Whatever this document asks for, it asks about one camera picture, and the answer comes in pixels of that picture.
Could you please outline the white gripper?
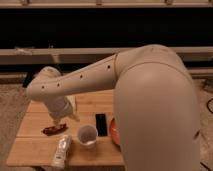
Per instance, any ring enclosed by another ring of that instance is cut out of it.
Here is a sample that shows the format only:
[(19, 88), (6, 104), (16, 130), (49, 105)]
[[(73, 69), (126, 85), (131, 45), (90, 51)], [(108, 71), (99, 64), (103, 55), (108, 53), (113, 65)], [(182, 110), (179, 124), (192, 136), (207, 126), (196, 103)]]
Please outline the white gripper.
[(60, 124), (62, 118), (70, 116), (76, 122), (80, 122), (78, 115), (73, 114), (73, 107), (70, 100), (66, 97), (53, 98), (47, 102), (50, 116), (53, 118), (55, 126)]

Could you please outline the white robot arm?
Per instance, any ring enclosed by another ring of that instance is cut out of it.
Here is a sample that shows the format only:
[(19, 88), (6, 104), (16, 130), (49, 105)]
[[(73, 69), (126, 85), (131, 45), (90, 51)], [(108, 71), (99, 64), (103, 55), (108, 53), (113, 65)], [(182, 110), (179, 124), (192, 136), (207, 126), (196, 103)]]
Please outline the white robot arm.
[(46, 67), (26, 92), (62, 118), (64, 96), (108, 89), (126, 171), (199, 171), (197, 92), (181, 58), (166, 46), (120, 52), (67, 75)]

